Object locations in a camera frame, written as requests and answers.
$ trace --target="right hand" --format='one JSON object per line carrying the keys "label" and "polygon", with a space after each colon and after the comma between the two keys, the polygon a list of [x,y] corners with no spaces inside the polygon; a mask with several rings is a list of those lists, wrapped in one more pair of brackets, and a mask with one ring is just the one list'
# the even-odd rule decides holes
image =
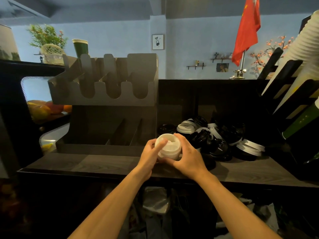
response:
{"label": "right hand", "polygon": [[159,162],[167,163],[174,168],[182,172],[183,175],[189,177],[196,181],[198,176],[203,173],[208,172],[205,167],[202,155],[198,152],[189,141],[181,134],[175,133],[176,136],[181,141],[183,156],[181,160],[175,161],[170,158],[159,158]]}

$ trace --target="flag base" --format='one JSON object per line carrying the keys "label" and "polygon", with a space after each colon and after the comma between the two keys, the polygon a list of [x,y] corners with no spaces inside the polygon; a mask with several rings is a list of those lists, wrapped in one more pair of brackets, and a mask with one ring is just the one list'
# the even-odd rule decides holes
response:
{"label": "flag base", "polygon": [[245,79],[243,77],[245,72],[247,72],[246,69],[237,69],[237,70],[234,71],[234,73],[236,73],[236,75],[230,77],[229,79],[231,79],[231,80],[242,80],[242,79]]}

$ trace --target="wooden countertop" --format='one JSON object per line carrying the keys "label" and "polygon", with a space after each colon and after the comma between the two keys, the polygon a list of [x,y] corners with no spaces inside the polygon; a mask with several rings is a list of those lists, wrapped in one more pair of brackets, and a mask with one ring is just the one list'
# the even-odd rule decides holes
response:
{"label": "wooden countertop", "polygon": [[[75,172],[99,175],[127,175],[138,163],[139,157],[79,155],[48,153],[20,172],[70,174]],[[298,180],[272,158],[263,157],[256,161],[233,158],[229,162],[216,162],[211,173],[221,182],[260,185],[281,185],[319,188],[318,182]],[[156,164],[152,177],[186,179],[178,170],[166,164]]]}

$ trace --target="green cup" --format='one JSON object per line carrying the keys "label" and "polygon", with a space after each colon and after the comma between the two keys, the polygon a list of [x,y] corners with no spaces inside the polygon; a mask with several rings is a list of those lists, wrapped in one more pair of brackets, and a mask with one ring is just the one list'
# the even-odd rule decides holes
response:
{"label": "green cup", "polygon": [[86,40],[72,40],[75,52],[77,53],[78,58],[81,58],[81,54],[89,54],[88,41]]}

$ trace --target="person's arm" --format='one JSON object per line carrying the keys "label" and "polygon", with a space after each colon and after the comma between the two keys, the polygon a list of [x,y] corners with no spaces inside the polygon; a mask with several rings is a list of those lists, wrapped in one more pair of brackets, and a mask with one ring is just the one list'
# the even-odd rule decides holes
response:
{"label": "person's arm", "polygon": [[205,167],[203,158],[188,140],[175,134],[181,141],[183,156],[180,161],[159,159],[196,181],[213,202],[234,239],[280,239],[262,220],[229,192]]}
{"label": "person's arm", "polygon": [[157,154],[167,143],[167,140],[163,140],[153,148],[155,141],[147,142],[138,165],[88,215],[69,239],[117,238],[134,197],[141,185],[150,178]]}

